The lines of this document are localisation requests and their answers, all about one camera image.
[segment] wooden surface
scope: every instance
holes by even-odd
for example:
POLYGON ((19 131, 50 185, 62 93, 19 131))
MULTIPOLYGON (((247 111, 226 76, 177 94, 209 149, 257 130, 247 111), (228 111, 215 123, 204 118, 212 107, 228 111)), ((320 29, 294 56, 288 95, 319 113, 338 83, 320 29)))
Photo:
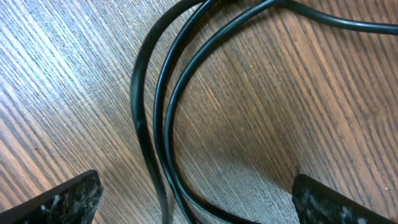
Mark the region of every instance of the wooden surface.
MULTIPOLYGON (((145 35, 175 1, 0 2, 0 211, 96 169, 105 187, 96 223, 160 223, 129 82, 145 35)), ((336 16, 398 24, 396 0, 303 2, 336 16)), ((255 3, 216 6, 175 73, 255 3)), ((190 13, 165 32, 150 61, 151 126, 160 66, 190 13)), ((191 186, 242 217, 298 223, 289 192, 301 172, 394 219, 398 37, 334 29, 285 9, 262 13, 198 69, 174 130, 191 186)), ((173 217, 185 223, 179 209, 173 217)))

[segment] cable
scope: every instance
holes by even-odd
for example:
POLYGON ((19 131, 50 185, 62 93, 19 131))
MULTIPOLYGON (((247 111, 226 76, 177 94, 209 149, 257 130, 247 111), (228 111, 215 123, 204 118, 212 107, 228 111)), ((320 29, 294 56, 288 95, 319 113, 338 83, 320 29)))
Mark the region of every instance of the cable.
MULTIPOLYGON (((131 81, 131 109, 134 124, 136 126, 137 137, 141 146, 142 153, 146 165, 149 169, 151 179, 155 185, 155 189, 159 198, 160 206, 162 209, 163 224, 169 223, 169 206, 167 203, 167 195, 165 193, 165 187, 162 182, 160 175, 159 166, 157 165, 154 150, 149 138, 149 131, 146 123, 145 111, 144 111, 144 78, 146 69, 149 63, 150 55, 155 47, 157 40, 163 31, 169 26, 169 24, 178 17, 181 13, 189 9, 190 7, 203 2, 204 0, 182 0, 168 10, 153 26, 148 33, 147 37, 142 44, 139 54, 134 65, 132 81, 131 81)), ((175 41, 173 42, 161 73, 159 75, 159 81, 155 93, 154 102, 154 140, 159 160, 162 168, 165 172, 167 181, 172 188, 172 191, 176 197, 176 201, 183 210, 185 217, 189 223, 198 222, 197 218, 190 210, 186 201, 182 197, 181 193, 186 196, 189 201, 194 205, 198 206, 205 212, 213 215, 214 217, 227 222, 227 223, 253 223, 249 220, 239 218, 236 215, 230 214, 201 197, 197 196, 188 185, 182 179, 181 173, 178 171, 177 163, 174 158, 173 149, 173 122, 175 117, 175 110, 177 109, 178 100, 180 99, 185 87, 188 85, 189 80, 193 76, 196 69, 206 59, 206 57, 217 47, 217 44, 230 35, 239 25, 244 21, 250 19, 252 16, 266 10, 272 6, 278 5, 280 7, 287 8, 300 15, 313 19, 315 21, 324 23, 329 26, 338 27, 342 29, 355 30, 361 32, 373 32, 379 34, 393 34, 398 35, 398 25, 392 24, 377 24, 372 22, 361 22, 352 21, 335 16, 325 14, 323 12, 311 9, 303 4, 292 0, 266 0, 257 6, 254 6, 231 22, 227 23, 223 28, 216 32, 209 40, 200 48, 200 50, 193 56, 191 61, 184 69, 181 77, 173 90, 170 98, 169 105, 167 107, 164 134, 162 132, 162 111, 164 107, 165 90, 167 87, 167 80, 172 73, 172 65, 178 59, 178 53, 182 50, 183 41, 187 38, 187 35, 192 30, 193 26, 198 20, 204 15, 206 11, 210 9, 216 0, 207 0, 204 2, 188 19, 182 30, 178 33, 175 41)))

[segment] cord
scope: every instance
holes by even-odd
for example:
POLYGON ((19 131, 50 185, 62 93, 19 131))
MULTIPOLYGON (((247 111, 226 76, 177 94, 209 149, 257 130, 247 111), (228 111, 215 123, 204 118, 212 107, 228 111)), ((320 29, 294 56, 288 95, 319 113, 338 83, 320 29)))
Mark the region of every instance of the cord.
POLYGON ((172 8, 170 8, 153 26, 142 44, 138 53, 136 63, 131 80, 131 109, 136 127, 137 137, 139 139, 140 147, 146 165, 148 167, 151 179, 155 185, 155 189, 159 198, 163 224, 169 223, 169 205, 167 203, 167 194, 160 174, 159 166, 157 165, 155 153, 150 142, 149 130, 147 127, 145 111, 144 111, 144 78, 146 69, 149 63, 150 55, 155 47, 155 44, 163 31, 170 25, 170 23, 177 18, 181 13, 194 5, 204 2, 188 19, 182 30, 178 33, 173 42, 162 70, 159 75, 159 81, 155 93, 154 101, 154 141, 159 160, 165 172, 165 176, 169 185, 175 195, 176 201, 183 211, 189 223, 198 223, 199 221, 190 210, 182 194, 186 196, 194 205, 201 208, 205 212, 213 215, 221 221, 226 223, 254 223, 236 215, 230 214, 215 205, 195 194, 182 179, 181 173, 178 171, 177 163, 174 158, 173 149, 173 123, 175 117, 175 110, 177 109, 178 100, 182 96, 185 87, 189 80, 195 73, 200 64, 207 58, 209 54, 217 47, 217 44, 230 35, 243 22, 252 18, 256 14, 278 5, 291 11, 296 12, 302 16, 313 19, 314 21, 323 24, 348 30, 355 30, 360 32, 372 32, 378 34, 392 34, 398 35, 398 25, 392 24, 378 24, 372 22, 361 22, 343 19, 335 16, 325 14, 315 9, 309 8, 303 4, 293 0, 267 0, 257 6, 254 6, 247 11, 240 14, 238 17, 227 23, 223 28, 216 32, 209 40, 200 48, 200 50, 193 56, 191 61, 182 72, 178 82, 173 90, 167 107, 164 134, 162 132, 162 112, 164 107, 165 90, 167 89, 167 80, 172 74, 172 65, 178 59, 178 53, 182 50, 182 45, 187 38, 189 32, 198 20, 214 5, 217 0, 182 0, 172 8))

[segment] wire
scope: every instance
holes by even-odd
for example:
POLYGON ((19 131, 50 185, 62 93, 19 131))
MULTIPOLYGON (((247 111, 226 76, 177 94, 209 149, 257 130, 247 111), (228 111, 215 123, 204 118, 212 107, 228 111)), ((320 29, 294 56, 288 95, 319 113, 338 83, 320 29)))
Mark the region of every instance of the wire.
POLYGON ((174 158, 173 149, 173 123, 175 118, 175 111, 177 109, 178 100, 182 96, 185 87, 189 80, 195 73, 196 69, 201 63, 212 53, 218 44, 230 35, 243 22, 252 18, 260 12, 278 5, 287 8, 300 15, 313 19, 314 21, 323 24, 338 27, 341 29, 355 30, 361 32, 372 32, 379 34, 398 35, 398 25, 393 24, 378 24, 372 22, 361 22, 343 19, 335 16, 325 14, 315 9, 309 8, 303 4, 293 0, 266 0, 257 6, 254 6, 247 11, 240 14, 238 17, 227 23, 218 32, 216 32, 209 40, 200 48, 200 50, 193 56, 191 61, 182 72, 178 82, 173 90, 167 107, 164 134, 162 132, 162 115, 164 108, 165 90, 167 89, 167 80, 172 74, 172 67, 178 60, 178 53, 182 50, 185 39, 189 32, 193 29, 198 20, 210 10, 217 0, 182 0, 172 8, 170 8, 153 26, 142 44, 138 53, 136 63, 131 80, 131 110, 136 127, 137 137, 141 146, 142 154, 146 165, 148 167, 151 179, 155 185, 155 189, 159 198, 163 224, 169 223, 169 205, 167 203, 167 194, 160 174, 159 166, 155 158, 155 153, 150 142, 149 130, 147 127, 145 111, 144 111, 144 80, 146 69, 149 63, 150 55, 163 31, 170 25, 170 23, 177 18, 181 13, 194 5, 204 2, 188 19, 181 31, 176 36, 170 50, 166 56, 162 70, 159 75, 159 81, 155 93, 154 101, 154 141, 159 160, 165 172, 165 176, 169 185, 175 195, 176 201, 183 211, 189 223, 199 222, 195 214, 190 210, 182 194, 186 196, 194 205, 198 206, 205 212, 227 223, 254 223, 236 215, 230 214, 206 200, 199 197, 191 190, 184 182, 181 173, 178 171, 177 163, 174 158))

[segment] brown wood grain surface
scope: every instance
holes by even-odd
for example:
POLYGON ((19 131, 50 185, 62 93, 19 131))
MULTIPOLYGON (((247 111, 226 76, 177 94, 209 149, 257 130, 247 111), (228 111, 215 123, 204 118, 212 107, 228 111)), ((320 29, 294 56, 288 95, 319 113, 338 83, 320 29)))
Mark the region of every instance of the brown wood grain surface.
MULTIPOLYGON (((96 169, 105 187, 96 223, 161 222, 131 119, 129 83, 144 37, 176 1, 0 1, 0 212, 96 169)), ((257 2, 218 4, 207 14, 168 96, 204 41, 257 2)), ((398 24, 396 0, 302 2, 398 24)), ((150 130, 160 67, 192 11, 166 30, 152 55, 150 130)), ((290 189, 300 172, 395 219, 398 37, 331 28, 286 9, 263 12, 198 69, 174 132, 190 185, 242 217, 298 223, 290 189)), ((186 223, 179 208, 172 216, 186 223)))

